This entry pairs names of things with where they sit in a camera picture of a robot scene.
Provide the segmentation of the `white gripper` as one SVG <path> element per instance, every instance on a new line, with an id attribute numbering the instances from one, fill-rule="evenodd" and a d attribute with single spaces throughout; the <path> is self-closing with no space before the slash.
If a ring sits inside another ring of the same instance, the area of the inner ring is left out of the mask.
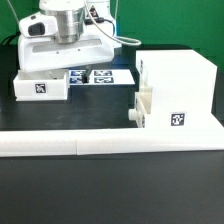
<path id="1" fill-rule="evenodd" d="M 85 32 L 73 43 L 56 43 L 51 37 L 19 37 L 19 66 L 24 72 L 86 66 L 81 76 L 83 84 L 89 83 L 91 66 L 110 62 L 114 58 L 114 47 L 103 35 Z"/>

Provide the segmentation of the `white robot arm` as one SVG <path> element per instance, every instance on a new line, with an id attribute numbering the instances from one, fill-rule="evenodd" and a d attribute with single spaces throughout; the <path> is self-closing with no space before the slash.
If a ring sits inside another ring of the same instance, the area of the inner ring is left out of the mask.
<path id="1" fill-rule="evenodd" d="M 138 46 L 137 39 L 114 36 L 91 19 L 86 0 L 40 0 L 39 11 L 19 21 L 20 70 L 39 75 L 110 62 L 114 44 Z"/>

